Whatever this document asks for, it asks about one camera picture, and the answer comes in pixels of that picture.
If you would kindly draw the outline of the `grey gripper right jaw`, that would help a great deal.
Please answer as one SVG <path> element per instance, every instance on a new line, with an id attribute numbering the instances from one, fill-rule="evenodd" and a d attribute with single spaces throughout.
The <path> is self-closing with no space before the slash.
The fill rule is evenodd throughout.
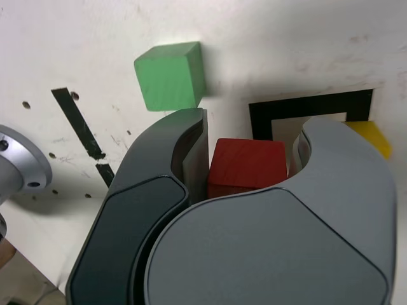
<path id="1" fill-rule="evenodd" d="M 346 124 L 309 119 L 301 170 L 192 205 L 160 233 L 146 304 L 388 304 L 397 194 L 388 163 Z"/>

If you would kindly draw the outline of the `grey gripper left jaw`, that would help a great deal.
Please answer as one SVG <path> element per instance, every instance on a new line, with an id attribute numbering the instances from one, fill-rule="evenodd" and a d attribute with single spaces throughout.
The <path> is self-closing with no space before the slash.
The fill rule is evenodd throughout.
<path id="1" fill-rule="evenodd" d="M 207 111 L 173 112 L 130 146 L 66 285 L 69 304 L 143 304 L 149 253 L 164 227 L 207 198 Z"/>

